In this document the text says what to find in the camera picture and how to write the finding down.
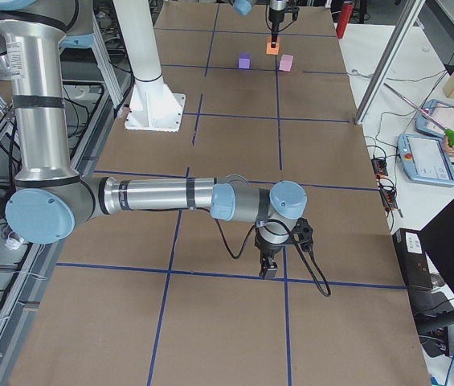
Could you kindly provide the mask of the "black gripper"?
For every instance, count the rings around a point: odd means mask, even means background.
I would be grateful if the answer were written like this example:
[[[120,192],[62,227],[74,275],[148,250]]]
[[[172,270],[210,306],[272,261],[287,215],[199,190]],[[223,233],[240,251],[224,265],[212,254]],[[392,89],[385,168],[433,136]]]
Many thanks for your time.
[[[278,254],[284,246],[290,245],[289,236],[284,238],[282,243],[273,243],[263,238],[260,228],[256,230],[255,246],[260,251],[260,272],[262,279],[273,279],[278,271],[278,265],[274,261],[275,255]]]
[[[268,21],[272,25],[271,45],[276,46],[278,43],[279,25],[284,21],[284,10],[269,9]]]

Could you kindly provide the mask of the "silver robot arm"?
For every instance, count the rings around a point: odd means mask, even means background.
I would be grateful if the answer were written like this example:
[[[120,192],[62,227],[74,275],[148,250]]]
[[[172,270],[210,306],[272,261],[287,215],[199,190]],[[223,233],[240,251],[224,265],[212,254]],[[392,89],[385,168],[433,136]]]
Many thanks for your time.
[[[276,48],[278,43],[280,24],[284,21],[287,3],[285,0],[270,0],[268,2],[267,21],[271,31],[271,48]],[[255,4],[256,1],[251,0],[234,0],[232,6],[239,14],[246,16],[252,11]]]
[[[282,181],[256,188],[238,176],[118,180],[81,172],[68,144],[60,49],[96,24],[87,1],[0,1],[0,35],[10,66],[12,104],[22,166],[5,206],[10,229],[34,244],[52,244],[79,225],[121,211],[207,211],[216,222],[250,224],[260,252],[260,276],[273,278],[285,246],[312,252],[301,185]]]

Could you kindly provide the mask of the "person hand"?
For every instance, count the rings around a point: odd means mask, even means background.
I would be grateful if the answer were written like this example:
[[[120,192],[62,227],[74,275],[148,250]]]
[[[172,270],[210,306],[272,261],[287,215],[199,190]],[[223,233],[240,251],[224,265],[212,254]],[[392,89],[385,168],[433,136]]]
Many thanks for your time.
[[[449,156],[454,156],[454,147],[449,145],[449,138],[447,136],[443,138],[443,149]]]

